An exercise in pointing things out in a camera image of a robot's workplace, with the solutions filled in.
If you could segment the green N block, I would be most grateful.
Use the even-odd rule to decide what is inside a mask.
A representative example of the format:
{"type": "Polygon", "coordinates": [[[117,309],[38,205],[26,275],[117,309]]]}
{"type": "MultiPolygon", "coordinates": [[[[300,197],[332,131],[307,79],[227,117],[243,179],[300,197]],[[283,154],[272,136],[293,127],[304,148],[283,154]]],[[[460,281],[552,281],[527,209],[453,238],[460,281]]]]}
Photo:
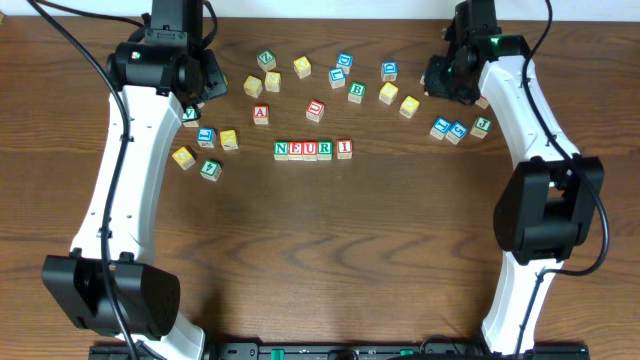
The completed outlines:
{"type": "Polygon", "coordinates": [[[289,159],[289,142],[275,141],[273,147],[274,159],[278,161],[287,161],[289,159]]]}

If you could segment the red E block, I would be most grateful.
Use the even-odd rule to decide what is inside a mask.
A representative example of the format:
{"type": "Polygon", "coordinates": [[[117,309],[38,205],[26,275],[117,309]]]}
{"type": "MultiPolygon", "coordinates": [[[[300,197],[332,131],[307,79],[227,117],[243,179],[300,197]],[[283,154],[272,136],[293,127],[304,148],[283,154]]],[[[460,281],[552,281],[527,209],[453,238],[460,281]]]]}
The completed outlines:
{"type": "Polygon", "coordinates": [[[288,143],[288,159],[290,161],[303,161],[303,143],[290,141],[288,143]]]}

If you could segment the red U block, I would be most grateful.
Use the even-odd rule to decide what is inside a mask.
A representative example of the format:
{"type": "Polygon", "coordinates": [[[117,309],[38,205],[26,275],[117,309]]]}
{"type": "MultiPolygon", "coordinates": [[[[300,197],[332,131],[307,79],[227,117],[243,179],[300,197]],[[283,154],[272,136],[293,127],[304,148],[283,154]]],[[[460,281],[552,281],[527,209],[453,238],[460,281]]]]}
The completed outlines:
{"type": "Polygon", "coordinates": [[[324,115],[324,111],[324,103],[317,100],[311,100],[306,108],[305,116],[311,121],[320,122],[324,115]]]}
{"type": "Polygon", "coordinates": [[[303,143],[303,160],[304,161],[317,161],[318,160],[318,142],[306,141],[303,143]]]}

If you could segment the green R block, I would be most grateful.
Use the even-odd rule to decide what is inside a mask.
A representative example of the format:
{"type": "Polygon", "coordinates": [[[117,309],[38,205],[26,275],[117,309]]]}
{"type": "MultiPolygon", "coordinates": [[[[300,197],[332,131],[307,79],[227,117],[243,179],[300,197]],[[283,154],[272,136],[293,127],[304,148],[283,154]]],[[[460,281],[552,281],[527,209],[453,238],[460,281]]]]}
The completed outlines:
{"type": "Polygon", "coordinates": [[[333,143],[331,141],[319,141],[317,158],[319,161],[330,161],[333,158],[333,143]]]}

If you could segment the red I block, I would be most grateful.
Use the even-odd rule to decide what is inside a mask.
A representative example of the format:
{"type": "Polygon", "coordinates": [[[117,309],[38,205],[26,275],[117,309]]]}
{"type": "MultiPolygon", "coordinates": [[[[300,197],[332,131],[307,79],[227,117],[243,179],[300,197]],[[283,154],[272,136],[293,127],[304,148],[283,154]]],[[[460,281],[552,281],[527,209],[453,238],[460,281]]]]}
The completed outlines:
{"type": "Polygon", "coordinates": [[[336,142],[336,154],[340,160],[351,159],[353,156],[353,141],[351,139],[340,139],[336,142]]]}

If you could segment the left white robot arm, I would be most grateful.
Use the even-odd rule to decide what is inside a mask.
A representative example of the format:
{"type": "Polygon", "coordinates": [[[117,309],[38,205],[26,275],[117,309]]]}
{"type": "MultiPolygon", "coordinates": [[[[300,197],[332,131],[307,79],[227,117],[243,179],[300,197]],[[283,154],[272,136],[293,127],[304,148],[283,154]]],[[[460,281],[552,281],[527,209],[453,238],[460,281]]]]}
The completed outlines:
{"type": "Polygon", "coordinates": [[[115,91],[89,209],[42,280],[71,323],[129,343],[124,359],[207,359],[206,333],[179,310],[177,276],[154,267],[155,220],[169,149],[189,111],[223,96],[210,50],[124,42],[108,59],[115,91]]]}

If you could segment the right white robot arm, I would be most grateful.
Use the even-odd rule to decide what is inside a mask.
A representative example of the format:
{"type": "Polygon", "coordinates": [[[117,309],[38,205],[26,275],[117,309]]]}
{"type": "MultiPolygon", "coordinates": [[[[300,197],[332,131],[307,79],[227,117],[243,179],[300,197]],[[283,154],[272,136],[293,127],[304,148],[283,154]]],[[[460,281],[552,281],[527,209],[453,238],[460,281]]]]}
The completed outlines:
{"type": "Polygon", "coordinates": [[[511,154],[514,170],[493,214],[500,278],[481,330],[489,353],[519,358],[534,348],[552,279],[569,273],[564,262],[586,240],[593,216],[604,212],[604,169],[560,128],[523,36],[444,39],[449,48],[430,59],[426,93],[467,104],[486,100],[511,154]]]}

